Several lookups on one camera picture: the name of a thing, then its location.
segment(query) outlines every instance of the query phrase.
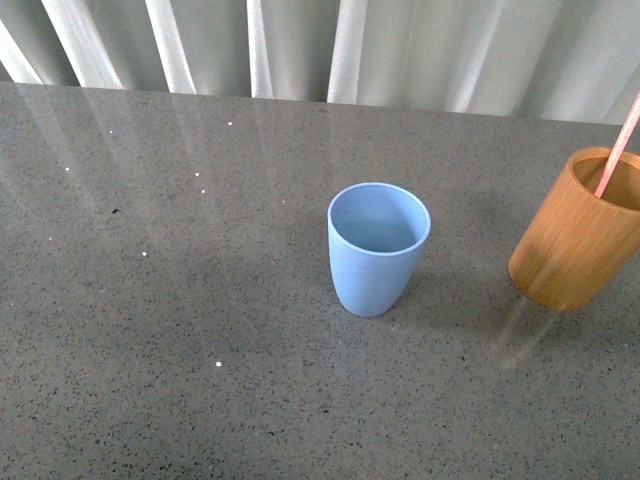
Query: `plastic cup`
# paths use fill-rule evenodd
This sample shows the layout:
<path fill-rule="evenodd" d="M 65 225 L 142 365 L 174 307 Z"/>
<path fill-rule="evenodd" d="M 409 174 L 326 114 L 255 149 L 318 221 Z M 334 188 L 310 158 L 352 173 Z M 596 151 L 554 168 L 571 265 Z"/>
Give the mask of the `plastic cup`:
<path fill-rule="evenodd" d="M 431 230 L 427 207 L 400 187 L 360 183 L 335 196 L 327 217 L 340 302 L 361 317 L 383 314 L 418 265 Z"/>
<path fill-rule="evenodd" d="M 624 152 L 602 198 L 594 195 L 611 149 L 575 152 L 509 260 L 531 300 L 574 310 L 640 249 L 640 157 Z"/>

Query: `countertop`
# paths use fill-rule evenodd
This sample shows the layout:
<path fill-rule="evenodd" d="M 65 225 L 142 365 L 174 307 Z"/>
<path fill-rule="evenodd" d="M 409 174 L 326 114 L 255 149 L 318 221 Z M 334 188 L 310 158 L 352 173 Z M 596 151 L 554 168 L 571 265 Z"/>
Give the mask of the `countertop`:
<path fill-rule="evenodd" d="M 13 83 L 0 113 L 3 479 L 640 476 L 640 260 L 572 313 L 507 272 L 619 127 Z M 370 319 L 326 233 L 364 181 L 433 219 Z"/>

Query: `blue cup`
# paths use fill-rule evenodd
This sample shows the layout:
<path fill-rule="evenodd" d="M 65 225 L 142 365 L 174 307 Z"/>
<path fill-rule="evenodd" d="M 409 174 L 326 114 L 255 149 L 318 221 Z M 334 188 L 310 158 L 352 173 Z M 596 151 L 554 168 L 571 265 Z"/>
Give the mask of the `blue cup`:
<path fill-rule="evenodd" d="M 409 282 L 431 230 L 418 197 L 387 183 L 360 183 L 331 201 L 329 258 L 340 303 L 361 317 L 386 312 Z"/>

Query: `wooden cup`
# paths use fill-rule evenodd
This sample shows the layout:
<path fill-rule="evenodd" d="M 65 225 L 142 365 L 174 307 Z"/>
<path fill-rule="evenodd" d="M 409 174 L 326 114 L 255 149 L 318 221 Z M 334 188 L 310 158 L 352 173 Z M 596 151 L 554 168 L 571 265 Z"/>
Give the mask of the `wooden cup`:
<path fill-rule="evenodd" d="M 531 300 L 555 310 L 585 305 L 640 249 L 640 157 L 624 152 L 602 198 L 611 149 L 575 152 L 509 260 Z"/>

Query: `pink straw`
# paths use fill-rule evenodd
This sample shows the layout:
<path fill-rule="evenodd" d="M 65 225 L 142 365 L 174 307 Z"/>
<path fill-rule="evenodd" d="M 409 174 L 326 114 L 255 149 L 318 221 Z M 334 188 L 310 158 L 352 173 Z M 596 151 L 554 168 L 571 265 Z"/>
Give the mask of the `pink straw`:
<path fill-rule="evenodd" d="M 611 178 L 611 175 L 613 175 L 613 170 L 616 168 L 618 160 L 620 160 L 620 155 L 622 155 L 624 147 L 627 146 L 627 142 L 633 133 L 633 129 L 636 128 L 638 117 L 640 117 L 640 92 L 633 101 L 631 111 L 629 112 L 629 115 L 627 115 L 627 119 L 624 121 L 624 125 L 622 125 L 622 130 L 620 130 L 620 135 L 618 135 L 618 139 L 609 154 L 609 160 L 607 160 L 607 164 L 604 166 L 602 178 L 600 179 L 598 188 L 596 188 L 596 197 L 602 197 L 604 189 L 607 188 L 607 183 L 609 183 L 609 179 Z"/>

